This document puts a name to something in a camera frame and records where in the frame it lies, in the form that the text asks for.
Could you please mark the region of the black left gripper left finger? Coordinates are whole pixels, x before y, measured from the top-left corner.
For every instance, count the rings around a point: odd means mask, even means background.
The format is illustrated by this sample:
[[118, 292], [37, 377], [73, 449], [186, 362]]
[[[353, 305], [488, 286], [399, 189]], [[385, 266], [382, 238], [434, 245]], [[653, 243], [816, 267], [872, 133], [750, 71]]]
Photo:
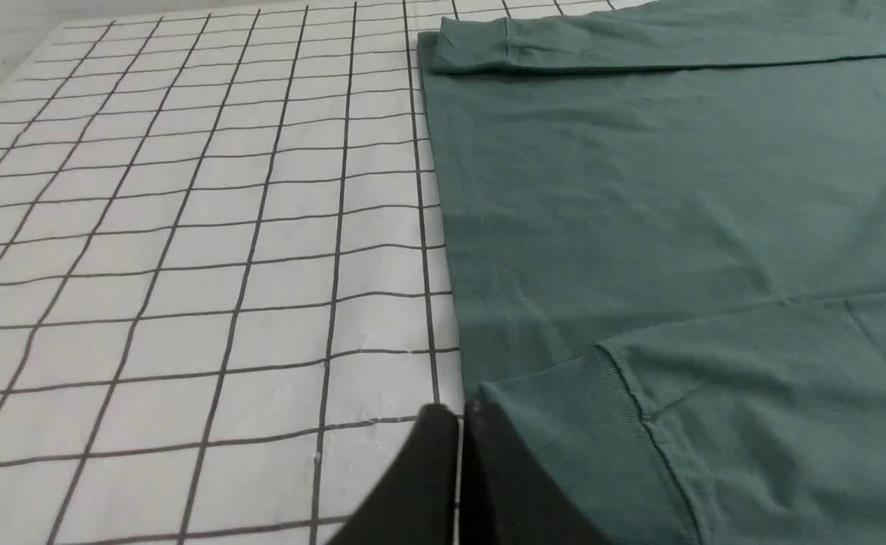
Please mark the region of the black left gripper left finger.
[[331, 544], [451, 544], [457, 489], [456, 415], [421, 407], [401, 451]]

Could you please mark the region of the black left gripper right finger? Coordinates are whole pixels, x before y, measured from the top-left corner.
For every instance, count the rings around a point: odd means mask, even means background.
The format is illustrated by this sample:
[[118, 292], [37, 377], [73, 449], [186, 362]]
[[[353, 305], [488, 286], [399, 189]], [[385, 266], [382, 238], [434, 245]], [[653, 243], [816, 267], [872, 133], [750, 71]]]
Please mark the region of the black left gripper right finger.
[[609, 543], [494, 403], [466, 404], [460, 471], [460, 544]]

